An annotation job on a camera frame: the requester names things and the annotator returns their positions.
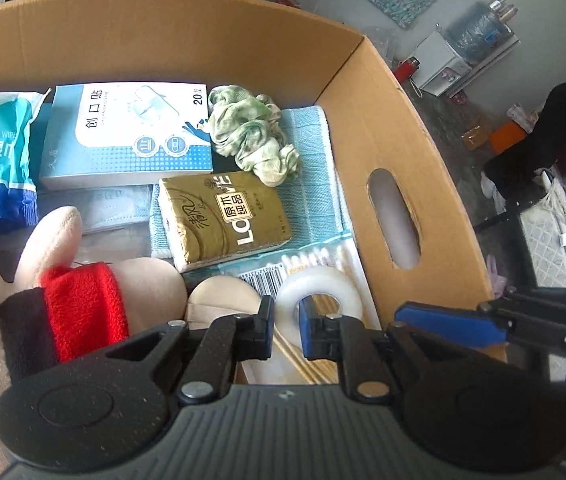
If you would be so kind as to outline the white water dispenser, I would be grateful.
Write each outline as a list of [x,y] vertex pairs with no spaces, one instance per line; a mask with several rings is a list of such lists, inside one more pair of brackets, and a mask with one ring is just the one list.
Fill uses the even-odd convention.
[[432,96],[446,93],[472,69],[440,32],[432,32],[410,56],[419,62],[412,75],[415,87]]

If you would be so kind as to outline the green white fabric scrunchie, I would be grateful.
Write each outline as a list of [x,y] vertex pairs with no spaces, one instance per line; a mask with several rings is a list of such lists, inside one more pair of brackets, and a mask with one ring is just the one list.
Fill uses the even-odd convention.
[[265,94],[235,84],[208,93],[205,131],[218,155],[234,159],[268,188],[277,188],[300,170],[300,154],[280,126],[281,108]]

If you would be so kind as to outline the white tape roll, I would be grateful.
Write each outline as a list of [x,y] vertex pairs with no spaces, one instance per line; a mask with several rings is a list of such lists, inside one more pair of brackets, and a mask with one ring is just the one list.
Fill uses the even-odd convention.
[[318,314],[332,313],[363,320],[363,302],[353,281],[331,266],[311,266],[289,276],[274,303],[277,331],[294,346],[301,347],[300,307],[307,302]]

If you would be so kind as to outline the brown cardboard box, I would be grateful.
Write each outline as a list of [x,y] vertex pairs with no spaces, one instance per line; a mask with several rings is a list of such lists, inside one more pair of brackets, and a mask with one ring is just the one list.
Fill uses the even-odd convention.
[[[15,0],[0,4],[0,91],[96,81],[238,84],[279,105],[317,104],[373,302],[472,310],[492,298],[473,226],[420,115],[368,38],[262,0]],[[369,194],[398,185],[420,237],[400,268]]]

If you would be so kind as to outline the person in black clothes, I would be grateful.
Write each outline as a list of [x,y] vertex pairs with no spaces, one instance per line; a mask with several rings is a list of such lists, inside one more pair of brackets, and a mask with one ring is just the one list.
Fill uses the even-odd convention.
[[500,194],[504,200],[519,198],[537,171],[551,168],[565,150],[566,82],[552,89],[525,139],[484,164],[480,180],[484,195]]

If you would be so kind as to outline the light blue checked towel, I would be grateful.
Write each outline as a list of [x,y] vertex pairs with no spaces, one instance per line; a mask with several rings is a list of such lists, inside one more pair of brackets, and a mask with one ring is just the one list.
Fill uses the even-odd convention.
[[351,220],[323,108],[285,108],[280,127],[300,154],[297,176],[277,187],[292,228],[292,239],[281,247],[297,248],[349,232]]

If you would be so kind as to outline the blue water jug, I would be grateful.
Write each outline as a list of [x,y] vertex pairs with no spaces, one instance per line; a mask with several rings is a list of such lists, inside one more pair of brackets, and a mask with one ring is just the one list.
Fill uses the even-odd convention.
[[469,65],[476,65],[513,36],[500,12],[503,0],[478,1],[442,33],[450,47]]

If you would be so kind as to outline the gold tissue pack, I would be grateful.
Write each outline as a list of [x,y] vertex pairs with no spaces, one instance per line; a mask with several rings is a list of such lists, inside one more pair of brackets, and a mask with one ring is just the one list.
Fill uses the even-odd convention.
[[249,172],[163,179],[158,206],[181,273],[280,248],[293,238],[277,190]]

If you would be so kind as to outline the plush doll red shirt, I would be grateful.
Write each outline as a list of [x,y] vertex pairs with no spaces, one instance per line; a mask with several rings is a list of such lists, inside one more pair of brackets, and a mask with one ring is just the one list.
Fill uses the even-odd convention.
[[0,396],[25,377],[183,317],[187,289],[170,263],[76,266],[81,241],[79,211],[56,208],[29,235],[13,280],[0,275]]

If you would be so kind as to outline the blue white bandage box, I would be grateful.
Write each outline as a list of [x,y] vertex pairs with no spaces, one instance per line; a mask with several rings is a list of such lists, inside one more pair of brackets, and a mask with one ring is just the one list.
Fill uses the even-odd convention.
[[209,174],[205,84],[93,82],[56,87],[38,181],[50,191],[154,184]]

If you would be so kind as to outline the red thermos bottle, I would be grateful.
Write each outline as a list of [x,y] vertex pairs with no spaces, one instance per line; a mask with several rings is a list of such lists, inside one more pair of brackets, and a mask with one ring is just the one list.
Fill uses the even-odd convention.
[[402,61],[394,70],[394,75],[399,84],[409,80],[419,69],[420,61],[415,56],[410,56]]

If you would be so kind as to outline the cotton swabs plastic bag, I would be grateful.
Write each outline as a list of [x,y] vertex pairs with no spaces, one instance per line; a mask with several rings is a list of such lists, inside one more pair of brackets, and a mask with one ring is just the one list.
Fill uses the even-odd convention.
[[381,327],[356,244],[348,233],[297,248],[255,255],[185,274],[192,287],[185,319],[193,330],[222,315],[254,313],[262,296],[275,300],[272,354],[246,361],[248,384],[306,385],[337,382],[336,365],[308,361],[301,352],[299,308],[308,300],[322,315],[342,314]]

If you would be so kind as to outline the beige powder puff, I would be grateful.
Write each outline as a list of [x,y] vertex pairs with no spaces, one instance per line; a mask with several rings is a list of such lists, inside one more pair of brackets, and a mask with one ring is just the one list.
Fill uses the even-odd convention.
[[260,301],[259,292],[239,278],[212,276],[199,283],[187,298],[185,320],[190,330],[204,330],[216,318],[257,313]]

